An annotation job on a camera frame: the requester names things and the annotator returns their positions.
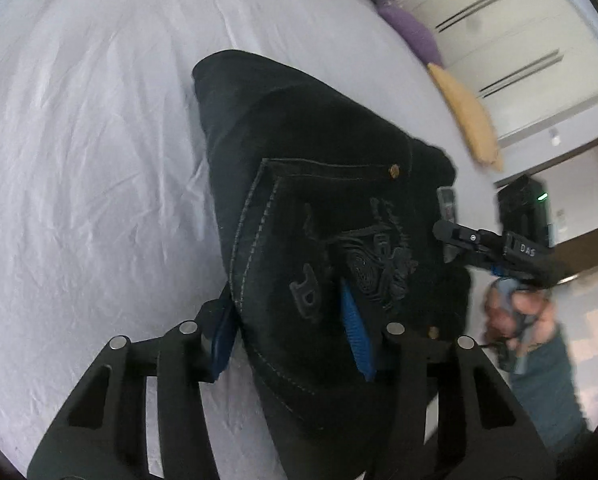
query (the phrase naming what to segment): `ribbed blue pad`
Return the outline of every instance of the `ribbed blue pad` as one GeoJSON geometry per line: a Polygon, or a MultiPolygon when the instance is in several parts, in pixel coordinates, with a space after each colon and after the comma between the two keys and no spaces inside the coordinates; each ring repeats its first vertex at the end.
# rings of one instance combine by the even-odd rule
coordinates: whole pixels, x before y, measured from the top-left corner
{"type": "Polygon", "coordinates": [[[346,280],[341,280],[341,319],[346,329],[356,368],[364,375],[366,381],[373,380],[376,367],[372,344],[346,280]]]}

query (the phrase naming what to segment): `white dresser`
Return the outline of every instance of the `white dresser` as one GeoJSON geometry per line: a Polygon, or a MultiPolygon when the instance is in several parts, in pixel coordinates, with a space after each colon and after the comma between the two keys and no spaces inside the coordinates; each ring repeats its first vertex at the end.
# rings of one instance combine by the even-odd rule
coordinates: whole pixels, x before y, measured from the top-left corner
{"type": "Polygon", "coordinates": [[[499,138],[598,95],[598,40],[568,0],[425,0],[413,14],[499,138]]]}

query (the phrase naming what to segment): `purple pillow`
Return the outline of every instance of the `purple pillow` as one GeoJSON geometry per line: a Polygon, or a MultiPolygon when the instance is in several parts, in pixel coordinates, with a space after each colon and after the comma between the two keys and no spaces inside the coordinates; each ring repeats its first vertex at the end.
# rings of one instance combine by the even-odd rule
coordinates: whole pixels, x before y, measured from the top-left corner
{"type": "Polygon", "coordinates": [[[379,15],[406,40],[412,52],[424,65],[434,63],[440,67],[444,66],[434,36],[423,23],[394,4],[377,6],[377,10],[379,15]]]}

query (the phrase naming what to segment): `folded dark jeans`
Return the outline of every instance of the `folded dark jeans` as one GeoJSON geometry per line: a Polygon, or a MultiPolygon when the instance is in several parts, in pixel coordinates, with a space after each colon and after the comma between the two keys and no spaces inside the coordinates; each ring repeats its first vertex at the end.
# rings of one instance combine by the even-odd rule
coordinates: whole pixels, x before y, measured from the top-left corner
{"type": "Polygon", "coordinates": [[[452,185],[454,167],[442,150],[264,57],[219,52],[192,76],[223,263],[262,398],[279,402],[264,409],[288,478],[355,478],[384,437],[394,388],[356,368],[341,279],[375,346],[393,320],[425,336],[431,327],[460,335],[470,278],[444,265],[432,235],[436,190],[452,185]],[[346,464],[288,458],[272,428],[279,409],[308,443],[345,435],[347,446],[317,462],[346,464]]]}

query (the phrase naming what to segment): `white bed sheet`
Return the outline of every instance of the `white bed sheet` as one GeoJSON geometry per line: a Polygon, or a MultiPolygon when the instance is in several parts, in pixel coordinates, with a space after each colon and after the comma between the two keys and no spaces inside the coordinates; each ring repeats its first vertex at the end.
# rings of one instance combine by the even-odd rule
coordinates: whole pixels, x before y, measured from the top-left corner
{"type": "MultiPolygon", "coordinates": [[[[0,0],[0,448],[22,472],[106,341],[162,335],[221,290],[190,73],[226,48],[299,68],[445,148],[461,221],[496,228],[487,174],[365,0],[0,0]]],[[[159,473],[155,402],[151,388],[159,473]]],[[[223,480],[284,478],[240,342],[204,407],[223,480]]]]}

